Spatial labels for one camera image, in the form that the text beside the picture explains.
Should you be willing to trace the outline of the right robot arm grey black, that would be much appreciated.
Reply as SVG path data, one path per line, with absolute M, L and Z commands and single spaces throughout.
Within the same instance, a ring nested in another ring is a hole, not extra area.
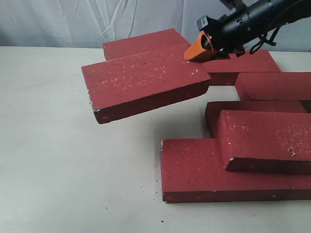
M 184 52 L 184 59 L 205 63 L 245 54 L 244 45 L 259 39 L 249 51 L 254 54 L 263 44 L 275 46 L 279 29 L 311 16 L 309 0 L 259 0 L 246 6 L 241 0 L 224 0 L 230 15 L 219 19 L 203 16 L 197 20 L 200 31 L 196 41 Z

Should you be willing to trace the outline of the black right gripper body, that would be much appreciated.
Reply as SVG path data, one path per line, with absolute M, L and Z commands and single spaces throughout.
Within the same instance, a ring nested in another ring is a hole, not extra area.
M 200 45 L 204 51 L 198 55 L 199 60 L 222 60 L 230 59 L 230 54 L 237 57 L 244 55 L 242 44 L 227 40 L 220 20 L 203 16 L 196 21 L 196 24 L 203 33 Z

